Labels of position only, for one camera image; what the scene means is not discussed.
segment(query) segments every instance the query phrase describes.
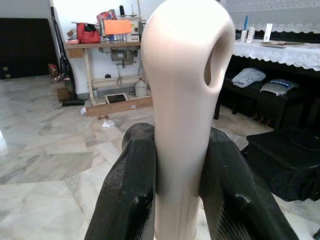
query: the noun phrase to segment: black cabinet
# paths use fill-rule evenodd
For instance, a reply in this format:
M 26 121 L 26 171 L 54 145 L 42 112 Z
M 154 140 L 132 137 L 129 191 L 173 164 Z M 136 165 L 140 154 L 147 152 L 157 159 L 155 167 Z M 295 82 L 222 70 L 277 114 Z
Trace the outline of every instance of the black cabinet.
M 0 18 L 0 78 L 49 74 L 57 64 L 48 19 Z

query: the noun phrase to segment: marble floor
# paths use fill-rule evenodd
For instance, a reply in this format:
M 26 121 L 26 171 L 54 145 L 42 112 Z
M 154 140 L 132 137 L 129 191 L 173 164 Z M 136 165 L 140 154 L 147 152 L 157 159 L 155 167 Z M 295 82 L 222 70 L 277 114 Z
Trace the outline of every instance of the marble floor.
M 154 124 L 149 107 L 111 114 L 115 127 L 103 128 L 80 106 L 61 108 L 56 87 L 49 76 L 0 81 L 0 240 L 83 239 L 126 130 Z M 224 107 L 212 126 L 240 149 L 247 135 L 271 131 Z M 299 238 L 311 240 L 320 228 L 320 201 L 276 201 Z M 209 239 L 200 205 L 197 240 Z

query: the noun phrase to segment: wooden table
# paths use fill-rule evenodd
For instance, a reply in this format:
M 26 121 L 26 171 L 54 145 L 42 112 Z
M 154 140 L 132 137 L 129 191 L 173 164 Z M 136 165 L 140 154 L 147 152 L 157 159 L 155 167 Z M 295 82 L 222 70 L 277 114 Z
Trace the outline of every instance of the wooden table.
M 262 46 L 261 42 L 262 40 L 258 39 L 255 39 L 253 43 L 244 43 L 237 40 L 234 44 L 233 55 L 320 72 L 319 43 L 305 43 L 301 46 L 278 48 Z
M 106 86 L 114 85 L 117 83 L 117 78 L 115 79 L 100 79 L 93 80 L 88 50 L 98 49 L 98 48 L 129 48 L 129 47 L 140 47 L 141 43 L 137 41 L 112 41 L 112 42 L 101 42 L 101 43 L 89 43 L 89 44 L 64 44 L 64 49 L 66 50 L 69 58 L 83 58 L 85 61 L 86 69 L 86 79 L 88 82 L 90 101 L 93 106 L 98 105 L 94 97 L 94 88 L 103 88 Z M 144 76 L 133 76 L 133 77 L 123 77 L 123 84 L 131 83 L 132 79 L 134 82 L 138 81 L 139 77 Z

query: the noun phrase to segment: vacuum cleaner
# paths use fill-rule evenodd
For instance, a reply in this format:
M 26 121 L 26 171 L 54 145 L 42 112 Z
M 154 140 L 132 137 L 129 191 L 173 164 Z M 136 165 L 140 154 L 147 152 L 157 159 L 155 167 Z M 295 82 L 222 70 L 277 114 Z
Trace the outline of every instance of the vacuum cleaner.
M 66 106 L 83 106 L 84 100 L 80 100 L 76 93 L 76 83 L 74 72 L 72 71 L 71 64 L 67 58 L 67 54 L 64 48 L 64 43 L 61 38 L 59 26 L 55 17 L 55 8 L 51 7 L 51 17 L 54 25 L 55 35 L 58 42 L 60 52 L 60 72 L 66 90 L 70 93 L 70 99 L 62 102 L 62 107 Z

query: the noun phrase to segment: white wall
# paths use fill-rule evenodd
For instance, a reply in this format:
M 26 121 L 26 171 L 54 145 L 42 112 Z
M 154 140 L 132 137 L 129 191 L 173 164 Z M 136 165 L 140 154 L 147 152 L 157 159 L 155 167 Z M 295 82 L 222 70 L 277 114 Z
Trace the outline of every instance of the white wall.
M 96 16 L 109 9 L 114 9 L 116 15 L 119 15 L 119 6 L 123 5 L 126 14 L 131 14 L 131 4 L 133 4 L 134 12 L 138 13 L 138 4 L 136 0 L 90 0 L 81 2 L 79 0 L 51 0 L 53 3 L 57 18 L 60 23 L 61 34 L 66 40 L 66 33 L 70 29 L 75 29 L 74 22 L 96 22 Z M 148 19 L 153 11 L 164 0 L 140 0 L 141 15 Z M 92 69 L 93 79 L 103 79 L 105 74 L 111 74 L 112 78 L 118 77 L 116 62 L 111 61 L 110 55 L 100 53 L 98 49 L 93 48 L 89 51 L 89 59 Z M 135 59 L 137 63 L 129 65 L 126 68 L 119 67 L 120 75 L 122 77 L 136 76 L 140 65 L 140 51 L 139 56 Z M 78 94 L 88 92 L 88 83 L 86 76 L 85 61 L 83 58 L 70 59 L 72 69 L 75 75 L 76 92 Z
M 0 18 L 48 19 L 53 39 L 56 38 L 49 0 L 0 0 Z M 54 45 L 59 57 L 57 44 Z

